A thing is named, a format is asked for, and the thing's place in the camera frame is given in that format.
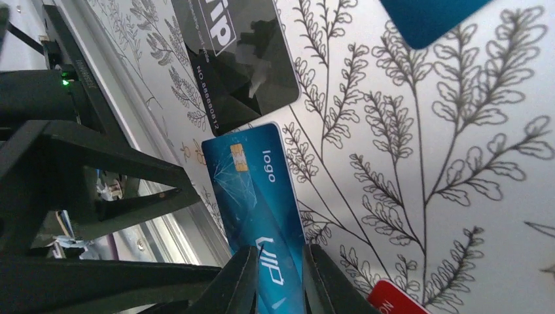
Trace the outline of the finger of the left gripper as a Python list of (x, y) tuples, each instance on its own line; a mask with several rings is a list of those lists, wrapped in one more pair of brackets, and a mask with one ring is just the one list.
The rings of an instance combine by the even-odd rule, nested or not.
[(1, 128), (1, 252), (25, 255), (50, 212), (95, 239), (200, 200), (186, 171), (65, 120)]
[(2, 313), (116, 313), (193, 301), (220, 267), (1, 256)]

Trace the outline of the blue VIP card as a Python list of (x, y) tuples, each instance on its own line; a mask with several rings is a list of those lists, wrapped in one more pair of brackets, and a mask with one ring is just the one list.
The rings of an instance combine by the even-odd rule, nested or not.
[(231, 251), (259, 252), (259, 313), (303, 313), (304, 232), (281, 135), (268, 123), (202, 142)]

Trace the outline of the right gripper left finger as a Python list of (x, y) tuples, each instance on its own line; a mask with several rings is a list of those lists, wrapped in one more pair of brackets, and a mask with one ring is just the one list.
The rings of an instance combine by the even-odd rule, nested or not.
[(259, 251), (244, 246), (227, 262), (199, 299), (153, 305), (142, 313), (257, 313)]

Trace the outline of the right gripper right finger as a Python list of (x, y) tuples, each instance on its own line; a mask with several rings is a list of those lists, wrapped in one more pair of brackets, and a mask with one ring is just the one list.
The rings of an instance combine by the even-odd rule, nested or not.
[(312, 314), (379, 314), (316, 244), (303, 247), (304, 312)]

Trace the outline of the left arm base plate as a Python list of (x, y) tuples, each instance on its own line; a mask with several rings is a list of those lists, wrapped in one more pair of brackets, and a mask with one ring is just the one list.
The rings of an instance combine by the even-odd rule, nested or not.
[(9, 7), (1, 5), (1, 42), (13, 35), (38, 52), (46, 65), (45, 69), (1, 72), (1, 129), (15, 129), (28, 120), (68, 120), (127, 146), (129, 142), (58, 7), (41, 4), (39, 8), (46, 38), (36, 41), (9, 20)]

